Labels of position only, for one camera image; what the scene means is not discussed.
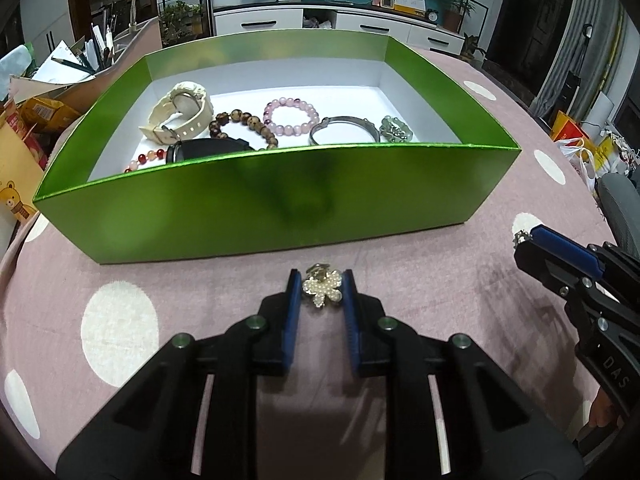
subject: tv stand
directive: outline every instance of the tv stand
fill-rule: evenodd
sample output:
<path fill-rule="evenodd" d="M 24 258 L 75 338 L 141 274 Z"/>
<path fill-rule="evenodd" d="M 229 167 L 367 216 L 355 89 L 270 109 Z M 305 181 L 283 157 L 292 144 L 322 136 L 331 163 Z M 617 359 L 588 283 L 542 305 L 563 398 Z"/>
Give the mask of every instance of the tv stand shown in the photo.
<path fill-rule="evenodd" d="M 372 34 L 386 34 L 411 46 L 437 50 L 458 56 L 464 37 L 423 18 L 409 16 L 392 9 L 371 5 L 302 0 L 301 2 L 269 2 L 235 7 L 220 7 L 211 13 L 215 36 L 273 30 L 302 28 L 303 18 L 320 12 L 337 30 L 358 30 Z"/>

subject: brown beaded bracelet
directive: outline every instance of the brown beaded bracelet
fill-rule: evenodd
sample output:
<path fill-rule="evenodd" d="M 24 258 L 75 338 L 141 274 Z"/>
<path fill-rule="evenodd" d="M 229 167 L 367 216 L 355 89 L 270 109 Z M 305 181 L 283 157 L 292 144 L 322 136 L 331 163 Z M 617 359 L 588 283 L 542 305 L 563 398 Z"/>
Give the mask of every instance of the brown beaded bracelet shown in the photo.
<path fill-rule="evenodd" d="M 276 139 L 276 136 L 268 126 L 265 126 L 255 115 L 238 109 L 233 110 L 230 114 L 227 112 L 217 114 L 215 120 L 209 123 L 209 135 L 212 138 L 226 139 L 228 135 L 222 131 L 222 126 L 228 124 L 230 120 L 235 123 L 242 123 L 262 136 L 267 141 L 267 150 L 274 150 L 278 147 L 278 139 Z"/>

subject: drawer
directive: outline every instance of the drawer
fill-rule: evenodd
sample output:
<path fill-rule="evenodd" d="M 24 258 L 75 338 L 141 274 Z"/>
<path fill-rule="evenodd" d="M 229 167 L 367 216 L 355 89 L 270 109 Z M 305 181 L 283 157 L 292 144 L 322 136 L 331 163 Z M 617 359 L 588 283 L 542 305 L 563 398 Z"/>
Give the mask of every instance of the drawer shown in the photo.
<path fill-rule="evenodd" d="M 358 30 L 360 32 L 373 32 L 375 34 L 386 34 L 396 40 L 406 43 L 409 38 L 411 25 L 408 23 L 395 22 L 374 16 L 360 16 L 357 14 L 346 14 L 338 12 L 335 17 L 335 28 L 337 30 Z"/>
<path fill-rule="evenodd" d="M 215 16 L 216 36 L 273 30 L 276 28 L 302 28 L 302 9 L 246 10 Z"/>
<path fill-rule="evenodd" d="M 458 56 L 462 51 L 462 44 L 465 43 L 465 40 L 434 28 L 411 25 L 411 32 L 409 32 L 409 40 L 407 43 L 428 50 L 449 52 L 450 54 Z"/>

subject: barcode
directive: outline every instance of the barcode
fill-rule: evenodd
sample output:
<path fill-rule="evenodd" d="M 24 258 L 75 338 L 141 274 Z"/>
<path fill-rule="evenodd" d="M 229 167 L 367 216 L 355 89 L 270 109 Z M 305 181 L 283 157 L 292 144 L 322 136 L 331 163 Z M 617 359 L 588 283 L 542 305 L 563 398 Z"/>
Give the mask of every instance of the barcode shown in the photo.
<path fill-rule="evenodd" d="M 33 105 L 33 111 L 36 112 L 45 121 L 50 121 L 53 114 L 56 112 L 53 108 L 49 108 L 45 105 Z"/>

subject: blue gripper pad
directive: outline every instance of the blue gripper pad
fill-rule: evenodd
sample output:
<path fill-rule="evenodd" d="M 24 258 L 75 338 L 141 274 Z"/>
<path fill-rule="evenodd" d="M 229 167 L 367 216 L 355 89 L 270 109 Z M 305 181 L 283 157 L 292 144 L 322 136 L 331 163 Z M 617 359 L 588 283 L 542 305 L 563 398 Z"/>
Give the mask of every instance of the blue gripper pad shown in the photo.
<path fill-rule="evenodd" d="M 300 301 L 302 299 L 302 277 L 296 273 L 293 283 L 290 284 L 289 308 L 287 319 L 282 333 L 282 365 L 289 371 L 293 362 L 293 353 L 296 348 L 296 334 L 298 333 L 298 319 L 300 318 Z"/>
<path fill-rule="evenodd" d="M 602 279 L 603 265 L 594 253 L 580 244 L 543 225 L 534 227 L 530 231 L 530 236 L 539 247 L 571 264 L 583 276 L 595 282 Z"/>
<path fill-rule="evenodd" d="M 351 273 L 342 274 L 342 309 L 344 310 L 344 322 L 347 330 L 347 345 L 351 359 L 351 369 L 354 375 L 360 367 L 360 327 L 356 315 L 355 298 L 353 297 L 353 284 L 351 283 Z"/>

